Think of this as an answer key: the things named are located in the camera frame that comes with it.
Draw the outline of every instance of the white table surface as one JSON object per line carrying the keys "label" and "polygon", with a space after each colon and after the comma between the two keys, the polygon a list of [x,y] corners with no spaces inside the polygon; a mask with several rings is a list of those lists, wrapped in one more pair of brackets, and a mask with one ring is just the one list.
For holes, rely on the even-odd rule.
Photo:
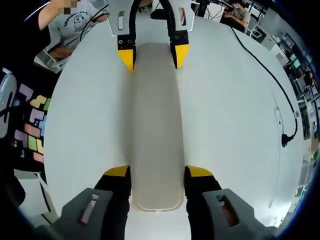
{"label": "white table surface", "polygon": [[[139,14],[136,32],[137,45],[169,42],[163,20]],[[237,34],[277,77],[298,110],[293,88],[276,57],[248,36]],[[295,121],[272,77],[220,23],[196,18],[189,43],[184,65],[176,70],[185,164],[211,171],[222,188],[233,190],[254,207],[260,222],[278,226],[300,177],[301,118],[295,138],[281,150],[275,108],[281,111],[288,135],[294,132]],[[77,194],[93,188],[106,170],[130,164],[126,116],[131,78],[107,22],[91,30],[63,70],[50,103],[44,142],[48,190],[58,215]],[[157,231],[161,236],[167,233],[168,239],[185,239],[190,233],[188,219],[183,226],[172,225],[177,218],[185,219],[186,212],[170,213],[176,216],[171,220],[162,219],[162,214],[167,218],[169,213],[158,214],[152,222],[150,215],[130,210],[126,239],[156,239]]]}

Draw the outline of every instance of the laboratory room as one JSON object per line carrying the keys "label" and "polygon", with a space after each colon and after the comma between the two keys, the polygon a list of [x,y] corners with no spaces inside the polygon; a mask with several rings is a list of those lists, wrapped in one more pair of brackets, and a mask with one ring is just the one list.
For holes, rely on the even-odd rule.
{"label": "laboratory room", "polygon": [[317,229],[302,231],[320,214],[320,61],[297,3],[21,4],[0,54],[5,231],[271,240]]}

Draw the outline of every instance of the purple sticky note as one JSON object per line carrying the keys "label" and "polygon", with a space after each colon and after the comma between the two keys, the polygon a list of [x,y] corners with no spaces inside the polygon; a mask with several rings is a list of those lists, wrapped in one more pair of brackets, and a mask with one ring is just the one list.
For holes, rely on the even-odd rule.
{"label": "purple sticky note", "polygon": [[34,123],[36,119],[43,120],[44,115],[45,115],[45,113],[43,111],[39,111],[39,110],[33,108],[31,111],[29,120],[31,123]]}
{"label": "purple sticky note", "polygon": [[34,91],[28,86],[21,84],[19,88],[19,93],[25,95],[25,101],[28,101],[32,97],[32,94],[34,94]]}
{"label": "purple sticky note", "polygon": [[28,147],[28,135],[25,134],[24,132],[22,131],[19,131],[19,130],[15,130],[14,132],[14,138],[16,140],[19,140],[22,142],[22,146],[24,148],[27,148]]}

